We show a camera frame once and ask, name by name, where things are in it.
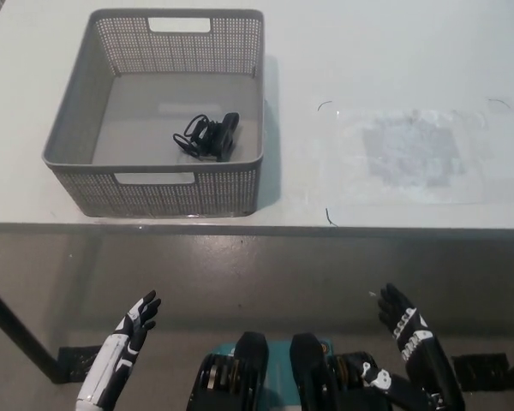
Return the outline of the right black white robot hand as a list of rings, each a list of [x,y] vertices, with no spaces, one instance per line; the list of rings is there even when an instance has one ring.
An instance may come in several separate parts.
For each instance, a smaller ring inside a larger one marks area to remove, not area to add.
[[[394,284],[380,290],[379,319],[402,357],[402,377],[363,360],[360,377],[376,393],[402,410],[465,410],[455,373],[433,328],[419,308]]]

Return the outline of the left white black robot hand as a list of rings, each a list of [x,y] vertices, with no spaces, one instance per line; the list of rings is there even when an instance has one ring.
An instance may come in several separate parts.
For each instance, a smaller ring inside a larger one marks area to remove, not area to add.
[[[76,410],[112,410],[155,325],[161,299],[152,290],[122,317],[102,344],[75,402]]]

